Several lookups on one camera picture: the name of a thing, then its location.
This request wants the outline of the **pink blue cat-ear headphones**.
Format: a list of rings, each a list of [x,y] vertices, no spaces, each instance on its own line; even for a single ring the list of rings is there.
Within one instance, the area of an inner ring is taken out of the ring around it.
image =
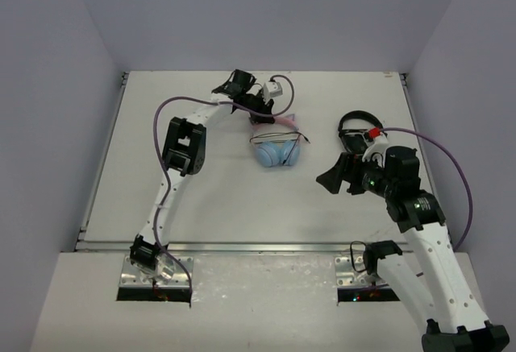
[[[299,130],[295,114],[274,119],[273,124],[251,124],[249,143],[263,167],[292,167],[298,161],[304,134]]]

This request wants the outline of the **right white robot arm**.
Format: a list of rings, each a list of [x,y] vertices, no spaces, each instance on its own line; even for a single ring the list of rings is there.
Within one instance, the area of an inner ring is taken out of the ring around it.
[[[438,200],[420,186],[414,149],[389,147],[383,164],[344,152],[316,180],[332,194],[347,182],[351,195],[371,192],[385,200],[422,276],[410,269],[392,240],[366,245],[365,270],[384,280],[404,304],[421,333],[423,350],[502,351],[509,345],[506,327],[491,322],[464,277]]]

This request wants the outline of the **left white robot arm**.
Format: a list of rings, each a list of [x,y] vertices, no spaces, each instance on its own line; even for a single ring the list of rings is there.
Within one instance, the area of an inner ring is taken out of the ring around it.
[[[133,265],[151,276],[158,276],[163,266],[178,266],[187,271],[168,250],[169,216],[178,206],[192,176],[198,174],[205,163],[208,129],[236,110],[247,112],[253,124],[272,124],[279,117],[273,112],[274,98],[282,94],[283,88],[275,77],[259,84],[253,74],[236,69],[211,91],[207,100],[176,96],[158,106],[152,121],[152,138],[162,178],[148,222],[130,247]],[[158,139],[160,114],[175,101],[189,101],[200,107],[186,117],[172,118],[161,143]]]

